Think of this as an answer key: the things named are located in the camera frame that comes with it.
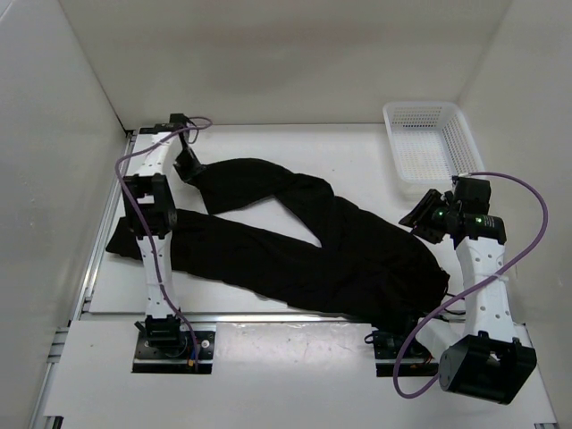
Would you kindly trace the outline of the black trousers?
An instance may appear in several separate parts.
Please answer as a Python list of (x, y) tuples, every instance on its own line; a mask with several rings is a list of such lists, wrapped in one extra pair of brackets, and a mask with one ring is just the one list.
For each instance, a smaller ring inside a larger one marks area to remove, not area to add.
[[(321, 178), (239, 158), (208, 164), (190, 182), (206, 211), (178, 211), (176, 271), (390, 331), (442, 303), (450, 277), (428, 247)], [(298, 218), (316, 244), (223, 218), (267, 198)]]

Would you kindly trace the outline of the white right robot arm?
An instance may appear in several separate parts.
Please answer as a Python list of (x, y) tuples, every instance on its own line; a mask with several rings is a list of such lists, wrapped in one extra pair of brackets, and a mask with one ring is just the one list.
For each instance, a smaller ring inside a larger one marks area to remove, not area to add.
[(450, 236), (461, 266), (465, 327), (461, 334), (432, 316), (427, 325), (401, 335), (411, 357), (427, 351), (438, 360), (437, 380), (443, 391), (508, 405), (537, 363), (533, 348), (522, 344), (509, 311), (504, 267), (506, 232), (501, 218), (488, 213), (490, 185), (441, 193), (426, 192), (400, 220), (430, 243)]

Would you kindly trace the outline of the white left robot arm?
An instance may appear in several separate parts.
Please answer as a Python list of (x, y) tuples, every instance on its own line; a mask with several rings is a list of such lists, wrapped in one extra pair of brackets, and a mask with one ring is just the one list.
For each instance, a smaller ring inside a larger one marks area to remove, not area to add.
[(147, 307), (142, 333), (149, 346), (169, 358), (184, 356), (191, 366), (198, 365), (200, 347), (173, 287), (171, 243), (177, 211), (169, 174), (176, 157), (189, 153), (189, 132), (197, 129), (185, 125), (168, 130), (161, 125), (150, 147), (122, 156), (114, 167), (125, 218), (145, 269)]

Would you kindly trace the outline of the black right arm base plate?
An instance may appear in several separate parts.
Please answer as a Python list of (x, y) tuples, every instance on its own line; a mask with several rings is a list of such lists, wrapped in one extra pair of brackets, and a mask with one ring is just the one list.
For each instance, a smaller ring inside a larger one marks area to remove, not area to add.
[[(374, 330), (364, 338), (364, 343), (374, 349), (377, 377), (392, 377), (393, 367), (403, 341), (402, 336)], [(428, 349), (413, 340), (400, 363), (399, 376), (432, 377), (438, 373), (438, 363)]]

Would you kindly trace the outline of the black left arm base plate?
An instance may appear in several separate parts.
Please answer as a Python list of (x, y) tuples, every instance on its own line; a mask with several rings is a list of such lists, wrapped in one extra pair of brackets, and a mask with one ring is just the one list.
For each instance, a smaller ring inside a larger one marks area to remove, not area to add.
[(180, 346), (172, 349), (152, 347), (142, 332), (138, 335), (131, 371), (134, 374), (211, 374), (213, 370), (216, 329), (195, 331), (198, 359), (192, 340), (185, 333)]

